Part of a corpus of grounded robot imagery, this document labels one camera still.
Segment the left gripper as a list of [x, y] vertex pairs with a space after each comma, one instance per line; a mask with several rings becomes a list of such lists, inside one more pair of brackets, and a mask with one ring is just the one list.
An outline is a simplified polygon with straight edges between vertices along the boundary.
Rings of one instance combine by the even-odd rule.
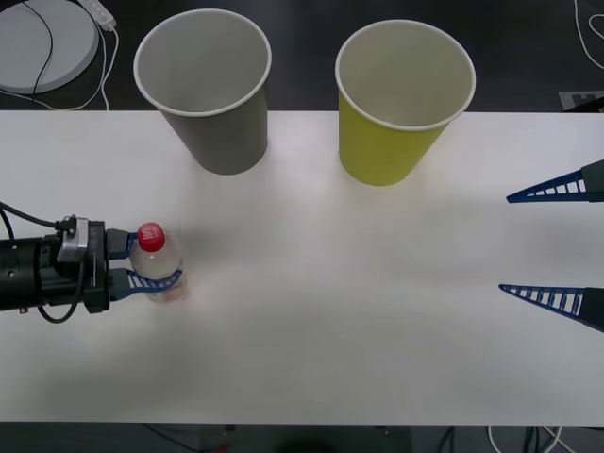
[[48, 307], [67, 306], [72, 314], [83, 304], [89, 313], [99, 313], [109, 308], [109, 301], [173, 290], [183, 277], [180, 269], [159, 279], [126, 268], [108, 271], [109, 259], [128, 259], [136, 241], [136, 232], [106, 230], [101, 221], [60, 221], [56, 234], [43, 237], [40, 245], [38, 312], [45, 314]]

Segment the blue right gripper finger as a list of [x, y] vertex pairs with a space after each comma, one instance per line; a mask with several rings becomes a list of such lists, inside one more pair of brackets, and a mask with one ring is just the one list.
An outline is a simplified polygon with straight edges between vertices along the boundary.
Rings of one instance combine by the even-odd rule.
[[603, 161], [530, 186], [506, 197], [511, 204], [539, 202], [603, 202]]
[[603, 331], [604, 301], [602, 288], [511, 284], [499, 284], [498, 288], [502, 292], [533, 306], [557, 313], [597, 331]]

